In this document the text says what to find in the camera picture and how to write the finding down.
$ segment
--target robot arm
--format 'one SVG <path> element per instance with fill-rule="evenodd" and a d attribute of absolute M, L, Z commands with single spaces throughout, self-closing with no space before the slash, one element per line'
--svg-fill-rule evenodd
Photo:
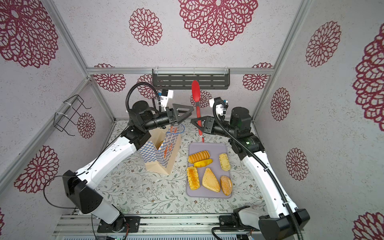
<path fill-rule="evenodd" d="M 63 175 L 66 196 L 84 214 L 101 218 L 111 225 L 112 231 L 122 230 L 124 215 L 94 189 L 113 168 L 147 142 L 151 137 L 149 130 L 181 123 L 192 111 L 192 106 L 174 104 L 173 108 L 165 107 L 165 111 L 159 112 L 149 107 L 146 101 L 136 102 L 129 111 L 128 126 L 118 139 L 89 164 L 76 172 L 68 170 Z"/>
<path fill-rule="evenodd" d="M 249 116 L 249 111 L 242 107 L 233 108 L 230 121 L 224 121 L 227 101 L 224 103 L 225 106 L 222 106 L 223 108 L 216 106 L 216 109 L 220 109 L 218 115 L 220 116 L 221 124 L 247 149 L 255 153 L 264 164 L 269 165 L 264 147 L 259 139 L 250 132 L 251 117 Z M 91 213 L 109 224 L 111 231 L 122 231 L 124 229 L 124 215 L 108 201 L 104 200 L 94 189 L 122 160 L 134 154 L 136 150 L 140 149 L 147 142 L 151 136 L 149 130 L 165 127 L 169 124 L 181 123 L 191 115 L 192 111 L 193 107 L 191 106 L 173 104 L 172 109 L 165 107 L 165 111 L 159 112 L 149 107 L 145 101 L 136 102 L 132 109 L 129 110 L 130 122 L 127 129 L 120 134 L 119 138 L 98 158 L 86 166 L 78 169 L 76 172 L 69 170 L 64 174 L 63 181 L 66 196 L 81 212 L 85 214 Z M 203 122 L 202 127 L 197 124 L 199 120 Z M 206 116 L 192 119 L 191 123 L 204 133 L 227 136 L 213 117 Z M 283 189 L 287 199 L 287 202 L 284 203 L 276 185 L 260 163 L 255 158 L 248 156 L 244 149 L 235 143 L 233 139 L 229 139 L 229 142 L 234 152 L 238 154 L 240 160 L 244 161 L 244 164 L 256 179 L 268 210 L 268 215 L 260 216 L 259 213 L 254 212 L 251 208 L 242 208 L 237 211 L 239 225 L 250 225 L 260 229 L 265 237 L 268 236 L 267 239 L 282 239 L 294 234 L 292 222 L 284 204 L 288 203 L 294 209 L 295 216 L 298 222 L 300 222 L 300 227 L 304 226 L 309 220 L 306 210 L 297 209 L 296 204 Z"/>
<path fill-rule="evenodd" d="M 240 160 L 244 161 L 245 166 L 255 178 L 264 197 L 268 212 L 268 215 L 261 216 L 258 211 L 249 207 L 235 209 L 232 219 L 237 219 L 238 222 L 230 225 L 240 227 L 248 225 L 260 229 L 265 239 L 284 239 L 291 236 L 296 232 L 297 228 L 304 227 L 310 219 L 309 214 L 305 209 L 298 209 L 281 186 L 269 164 L 263 145 L 258 137 L 250 132 L 252 118 L 248 109 L 242 107 L 233 108 L 230 120 L 225 121 L 227 103 L 228 101 L 221 100 L 221 98 L 211 99 L 210 105 L 215 108 L 214 114 L 217 115 L 217 118 L 205 116 L 192 119 L 191 123 L 206 134 L 228 136 L 227 133 L 230 133 L 236 138 L 236 141 L 240 142 L 242 146 L 245 146 L 249 152 L 252 152 L 259 159 L 257 161 L 251 154 L 248 154 L 233 138 L 229 139 L 233 151 L 238 154 Z M 198 121 L 202 122 L 202 127 L 197 124 Z M 277 186 L 280 187 L 284 194 L 285 201 Z M 296 226 L 292 216 L 297 220 Z"/>

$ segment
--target bread roll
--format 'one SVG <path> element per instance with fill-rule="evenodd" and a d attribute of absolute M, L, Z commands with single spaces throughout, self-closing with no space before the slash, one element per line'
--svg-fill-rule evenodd
<path fill-rule="evenodd" d="M 208 158 L 206 160 L 202 160 L 202 161 L 198 161 L 198 162 L 195 162 L 193 164 L 194 167 L 206 167 L 208 166 L 209 164 L 211 164 L 213 162 L 212 159 Z"/>
<path fill-rule="evenodd" d="M 191 190 L 196 190 L 200 188 L 199 174 L 197 173 L 197 168 L 191 166 L 187 168 L 187 177 L 189 182 L 189 187 Z"/>
<path fill-rule="evenodd" d="M 211 191 L 220 192 L 220 184 L 209 167 L 206 168 L 203 176 L 203 186 Z"/>
<path fill-rule="evenodd" d="M 210 157 L 209 152 L 207 150 L 204 150 L 204 151 L 189 155 L 188 162 L 193 164 L 195 162 L 208 159 L 209 157 Z"/>
<path fill-rule="evenodd" d="M 231 165 L 229 164 L 228 155 L 226 153 L 222 153 L 218 158 L 220 159 L 221 169 L 229 171 L 231 169 Z"/>
<path fill-rule="evenodd" d="M 220 177 L 221 188 L 226 196 L 229 196 L 232 193 L 232 181 L 227 176 Z"/>

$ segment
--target patterned tablecloth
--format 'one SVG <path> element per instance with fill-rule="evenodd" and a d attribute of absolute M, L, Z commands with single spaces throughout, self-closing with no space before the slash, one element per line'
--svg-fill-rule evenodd
<path fill-rule="evenodd" d="M 110 141 L 126 127 L 118 121 Z M 191 142 L 199 142 L 198 130 L 185 122 L 185 131 L 175 165 L 169 176 L 149 172 L 137 151 L 115 167 L 97 187 L 97 191 L 125 214 L 228 213 L 245 205 L 265 211 L 263 196 L 251 173 L 232 151 L 227 137 L 205 135 L 205 142 L 222 142 L 227 146 L 233 183 L 228 199 L 193 198 L 186 194 L 187 156 Z"/>

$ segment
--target paper bag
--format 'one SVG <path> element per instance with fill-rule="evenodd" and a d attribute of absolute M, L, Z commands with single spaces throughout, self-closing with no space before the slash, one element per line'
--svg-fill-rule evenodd
<path fill-rule="evenodd" d="M 172 172 L 184 130 L 183 124 L 176 124 L 167 130 L 156 128 L 149 131 L 151 137 L 140 148 L 148 171 L 166 175 Z"/>

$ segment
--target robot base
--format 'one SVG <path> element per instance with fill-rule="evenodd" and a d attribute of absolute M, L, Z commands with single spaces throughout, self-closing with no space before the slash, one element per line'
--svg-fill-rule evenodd
<path fill-rule="evenodd" d="M 127 226 L 129 225 L 128 232 L 137 232 L 139 230 L 140 225 L 140 217 L 124 217 L 121 214 L 116 221 L 112 224 L 108 224 L 103 220 L 100 221 L 99 227 L 97 229 L 98 233 L 112 233 L 112 232 L 126 232 Z"/>

